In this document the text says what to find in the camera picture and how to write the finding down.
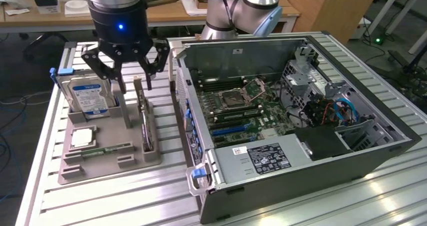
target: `wooden desk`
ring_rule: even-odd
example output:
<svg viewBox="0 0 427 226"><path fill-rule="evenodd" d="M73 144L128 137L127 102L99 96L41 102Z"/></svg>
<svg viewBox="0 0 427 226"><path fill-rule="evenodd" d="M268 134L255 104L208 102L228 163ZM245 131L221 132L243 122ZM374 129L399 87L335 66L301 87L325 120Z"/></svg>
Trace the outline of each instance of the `wooden desk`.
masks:
<svg viewBox="0 0 427 226"><path fill-rule="evenodd" d="M35 0L27 0L31 3L31 12L19 15L4 15L0 19L0 33L28 33L28 32L53 32L53 31L75 31L95 29L92 19L85 17L65 17L64 3L61 3L61 13L39 14ZM283 7L281 22L285 22L281 31L291 32L296 17L300 12L291 6L288 0L280 0L279 5ZM1 8L11 10L11 6L5 4ZM187 26L204 25L205 16L189 16L185 13L181 2L152 7L147 10L148 26Z"/></svg>
<svg viewBox="0 0 427 226"><path fill-rule="evenodd" d="M5 21L5 11L3 8L3 4L0 4L0 23Z"/></svg>

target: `blue hard drive label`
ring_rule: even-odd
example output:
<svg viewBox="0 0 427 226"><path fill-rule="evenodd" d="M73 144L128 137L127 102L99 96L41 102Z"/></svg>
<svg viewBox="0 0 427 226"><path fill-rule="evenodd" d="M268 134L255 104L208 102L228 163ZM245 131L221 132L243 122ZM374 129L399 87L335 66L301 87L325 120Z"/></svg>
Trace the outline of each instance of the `blue hard drive label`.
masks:
<svg viewBox="0 0 427 226"><path fill-rule="evenodd" d="M81 111L88 115L99 115L107 112L108 105L101 96L101 85L89 84L72 87L75 98L79 102Z"/></svg>
<svg viewBox="0 0 427 226"><path fill-rule="evenodd" d="M291 167L279 143L247 149L256 173L263 175Z"/></svg>

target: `wooden cabinet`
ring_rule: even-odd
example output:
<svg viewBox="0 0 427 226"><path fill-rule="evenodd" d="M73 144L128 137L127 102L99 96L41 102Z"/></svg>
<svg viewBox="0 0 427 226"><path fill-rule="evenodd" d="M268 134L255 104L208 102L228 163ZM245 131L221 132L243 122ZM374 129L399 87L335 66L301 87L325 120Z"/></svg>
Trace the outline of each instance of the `wooden cabinet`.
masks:
<svg viewBox="0 0 427 226"><path fill-rule="evenodd" d="M293 32L328 31L344 44L372 0L288 0L300 12Z"/></svg>

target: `red wire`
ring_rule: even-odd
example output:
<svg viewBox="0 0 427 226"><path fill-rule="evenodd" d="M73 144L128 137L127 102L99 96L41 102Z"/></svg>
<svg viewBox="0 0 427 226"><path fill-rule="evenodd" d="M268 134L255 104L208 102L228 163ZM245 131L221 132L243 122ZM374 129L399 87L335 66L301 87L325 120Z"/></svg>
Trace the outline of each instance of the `red wire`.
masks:
<svg viewBox="0 0 427 226"><path fill-rule="evenodd" d="M329 108L329 105L331 105L332 103L328 103L327 105L325 105L325 108L324 108L324 113L323 113L323 119L321 119L321 125L325 123L325 117L327 117L327 112L328 112L328 108Z"/></svg>

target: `white box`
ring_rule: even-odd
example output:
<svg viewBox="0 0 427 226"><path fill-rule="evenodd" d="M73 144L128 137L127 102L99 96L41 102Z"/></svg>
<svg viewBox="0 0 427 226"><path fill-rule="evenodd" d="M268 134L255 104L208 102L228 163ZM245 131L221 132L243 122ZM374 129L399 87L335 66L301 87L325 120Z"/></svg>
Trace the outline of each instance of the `white box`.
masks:
<svg viewBox="0 0 427 226"><path fill-rule="evenodd" d="M364 17L360 19L359 25L352 33L352 36L350 37L351 40L358 40L362 38L362 35L367 31L367 28L370 28L371 21L367 20Z"/></svg>

